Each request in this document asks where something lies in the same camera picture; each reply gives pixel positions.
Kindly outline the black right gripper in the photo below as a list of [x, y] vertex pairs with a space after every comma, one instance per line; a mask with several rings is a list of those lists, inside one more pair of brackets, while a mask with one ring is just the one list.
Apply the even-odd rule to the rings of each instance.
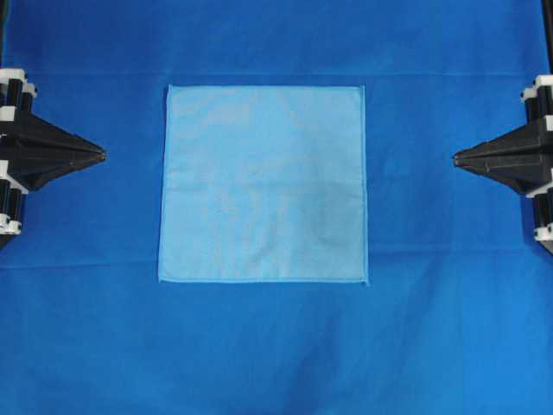
[[[527, 124], [454, 154], [454, 166], [531, 199], [534, 240], [552, 240], [552, 75], [521, 93]], [[536, 154], [538, 158], [479, 158]]]

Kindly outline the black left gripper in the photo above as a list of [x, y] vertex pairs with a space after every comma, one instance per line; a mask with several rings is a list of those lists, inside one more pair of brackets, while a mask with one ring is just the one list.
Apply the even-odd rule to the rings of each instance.
[[[70, 173], [105, 161], [105, 150], [80, 137], [28, 115], [16, 119], [21, 112], [32, 113], [37, 88], [29, 83], [21, 68], [1, 69], [1, 235], [18, 236], [22, 231], [24, 207], [29, 191], [38, 191], [47, 183]], [[94, 154], [73, 154], [68, 159], [23, 159], [19, 162], [21, 144], [7, 128], [15, 122], [16, 134], [26, 144], [78, 150]]]

